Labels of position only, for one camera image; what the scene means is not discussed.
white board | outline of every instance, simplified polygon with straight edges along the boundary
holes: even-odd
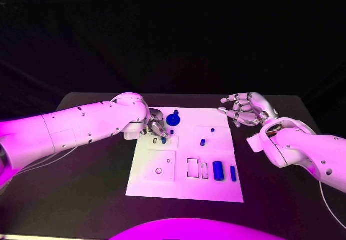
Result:
[[[175,130],[175,134],[166,144],[150,133],[137,140],[126,195],[244,203],[228,117],[216,109],[153,108],[163,112],[164,128],[167,133]],[[180,124],[169,126],[166,118],[175,110]],[[222,162],[224,181],[215,180],[215,161]]]

circular hole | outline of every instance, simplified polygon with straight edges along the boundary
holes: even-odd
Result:
[[[326,171],[326,174],[330,176],[330,175],[332,175],[332,173],[333,173],[333,170],[332,170],[332,169],[329,169],[329,170]]]

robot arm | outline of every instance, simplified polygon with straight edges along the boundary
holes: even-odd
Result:
[[[144,129],[169,138],[163,123],[151,116],[150,110],[157,114],[138,94],[123,93],[114,102],[102,101],[0,122],[0,189],[36,160],[120,132],[127,140],[140,139]]]
[[[278,116],[265,98],[257,93],[239,93],[221,100],[235,101],[226,114],[237,127],[262,125],[258,134],[247,139],[255,153],[264,151],[271,163],[284,168],[301,166],[324,184],[346,193],[346,140],[330,135],[316,135],[299,120]]]

tabletop surface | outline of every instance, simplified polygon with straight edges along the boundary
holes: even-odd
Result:
[[[58,111],[110,101],[117,93],[71,93]],[[143,94],[149,106],[232,108],[224,95]],[[297,96],[265,96],[281,117],[319,128]],[[19,176],[0,197],[0,234],[108,239],[169,218],[234,223],[286,239],[345,239],[346,230],[323,202],[319,182],[299,166],[277,168],[247,138],[261,126],[229,120],[244,203],[126,196],[136,140],[118,134],[81,146],[62,160]],[[346,194],[323,186],[330,208],[346,222]]]

white cable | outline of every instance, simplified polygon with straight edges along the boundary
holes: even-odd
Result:
[[[339,221],[336,215],[333,214],[332,210],[330,210],[330,206],[327,204],[327,201],[326,201],[326,198],[324,198],[324,194],[323,194],[323,184],[322,182],[319,182],[319,187],[320,187],[320,193],[322,193],[322,197],[323,197],[323,201],[326,203],[326,207],[327,207],[327,210],[330,211],[332,215],[333,215],[333,218],[336,219],[336,221],[340,223],[340,225],[343,226],[343,228],[346,229],[346,226],[343,225],[343,223]]]
[[[30,168],[30,169],[27,169],[27,170],[25,170],[25,171],[22,171],[17,175],[20,175],[20,174],[23,174],[23,173],[26,173],[26,172],[29,172],[29,171],[32,171],[32,170],[35,170],[35,169],[39,169],[39,168],[42,168],[42,167],[53,164],[53,163],[58,162],[62,158],[65,158],[65,157],[75,151],[77,148],[78,148],[78,146],[77,146],[62,157],[59,157],[56,160],[53,160],[51,163],[48,163],[48,164],[42,165],[42,166],[38,166],[38,167],[35,167],[35,168]]]
[[[48,161],[53,156],[56,156],[59,154],[59,152],[56,153],[56,154],[53,154],[53,155],[51,155],[48,158],[45,158],[45,160],[42,160],[40,162],[38,162],[38,163],[35,163],[32,166],[26,166],[22,170],[20,170],[20,172],[23,172],[25,170],[27,170],[27,169],[30,169],[32,167],[35,167],[35,166],[38,166],[39,164],[42,164],[45,161]]]

